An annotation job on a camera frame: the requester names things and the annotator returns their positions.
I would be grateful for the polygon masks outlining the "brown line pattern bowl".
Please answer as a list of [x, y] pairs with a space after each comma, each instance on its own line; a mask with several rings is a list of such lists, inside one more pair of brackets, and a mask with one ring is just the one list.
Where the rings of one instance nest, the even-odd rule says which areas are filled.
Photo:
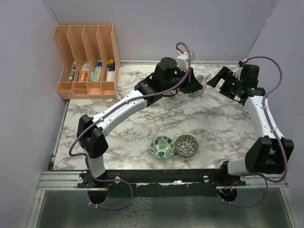
[[191, 88], [191, 92], [188, 94], [189, 97], [202, 97], [207, 89], [208, 76], [204, 75], [196, 76], [197, 83]]

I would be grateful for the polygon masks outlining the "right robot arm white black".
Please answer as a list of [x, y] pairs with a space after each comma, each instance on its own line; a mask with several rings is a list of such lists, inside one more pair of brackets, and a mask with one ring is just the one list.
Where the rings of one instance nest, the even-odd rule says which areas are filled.
[[293, 141], [286, 139], [275, 124], [265, 98], [266, 92], [257, 86], [258, 74], [257, 65], [245, 64], [236, 72], [224, 66], [207, 82], [209, 86], [216, 87], [220, 80], [224, 81], [220, 94], [231, 100], [235, 97], [240, 99], [257, 138], [244, 158], [221, 165], [224, 171], [218, 174], [218, 180], [224, 186], [233, 183], [235, 176], [249, 173], [282, 174], [294, 149]]

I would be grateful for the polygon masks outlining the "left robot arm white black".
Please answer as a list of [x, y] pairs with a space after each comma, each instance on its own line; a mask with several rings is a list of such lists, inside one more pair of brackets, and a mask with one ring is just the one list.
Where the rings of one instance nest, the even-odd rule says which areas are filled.
[[192, 94], [202, 89], [193, 73], [190, 57], [185, 54], [176, 59], [164, 57], [154, 72], [138, 82], [121, 101], [93, 117], [83, 115], [79, 119], [76, 141], [85, 151], [90, 184], [96, 188], [104, 184], [106, 169], [103, 154], [108, 149], [106, 137], [116, 126], [163, 97], [170, 97], [173, 91]]

